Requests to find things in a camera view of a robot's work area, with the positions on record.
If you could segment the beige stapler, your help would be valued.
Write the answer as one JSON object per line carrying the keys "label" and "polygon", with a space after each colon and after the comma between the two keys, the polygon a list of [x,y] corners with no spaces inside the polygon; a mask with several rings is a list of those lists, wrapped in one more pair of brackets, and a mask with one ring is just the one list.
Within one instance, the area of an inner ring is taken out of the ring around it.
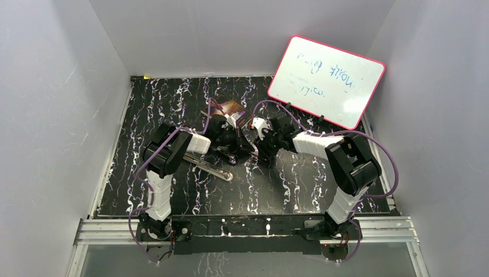
{"label": "beige stapler", "polygon": [[217,178],[220,178],[224,181],[231,182],[233,179],[233,174],[229,171],[223,170],[221,168],[218,168],[217,166],[214,166],[194,155],[191,155],[189,153],[185,153],[183,159],[193,165],[195,165],[196,168],[201,169],[206,171],[209,174],[214,175]]}

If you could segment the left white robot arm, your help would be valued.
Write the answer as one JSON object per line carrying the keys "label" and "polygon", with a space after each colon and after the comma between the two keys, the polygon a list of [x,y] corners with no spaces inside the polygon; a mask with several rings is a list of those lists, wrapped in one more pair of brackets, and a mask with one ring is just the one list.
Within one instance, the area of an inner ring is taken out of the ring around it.
{"label": "left white robot arm", "polygon": [[239,155],[253,151],[242,129],[227,115],[209,117],[201,133],[161,124],[142,152],[151,201],[149,208],[138,217],[140,232],[157,240],[167,240],[172,234],[170,198],[173,174],[187,153],[221,156],[233,166]]}

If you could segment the black stapler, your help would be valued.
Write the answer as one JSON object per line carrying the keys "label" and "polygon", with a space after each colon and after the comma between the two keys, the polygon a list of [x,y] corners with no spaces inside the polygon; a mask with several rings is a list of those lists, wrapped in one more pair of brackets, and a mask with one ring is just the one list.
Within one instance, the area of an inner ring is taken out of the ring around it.
{"label": "black stapler", "polygon": [[238,158],[235,154],[229,152],[227,149],[222,147],[212,147],[211,153],[214,156],[219,157],[222,161],[230,166],[236,166],[238,164]]}

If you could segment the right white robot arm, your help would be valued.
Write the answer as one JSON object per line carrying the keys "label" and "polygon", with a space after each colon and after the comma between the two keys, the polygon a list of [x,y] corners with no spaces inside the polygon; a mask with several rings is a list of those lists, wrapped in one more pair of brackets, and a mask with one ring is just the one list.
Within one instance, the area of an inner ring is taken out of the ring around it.
{"label": "right white robot arm", "polygon": [[354,211],[369,187],[382,174],[381,166],[362,135],[347,133],[328,136],[310,130],[299,130],[289,123],[285,115],[266,122],[254,118],[250,129],[257,132],[254,144],[258,158],[267,165],[281,149],[296,154],[309,154],[326,159],[337,184],[333,202],[324,219],[296,231],[306,240],[339,239],[352,225]]}

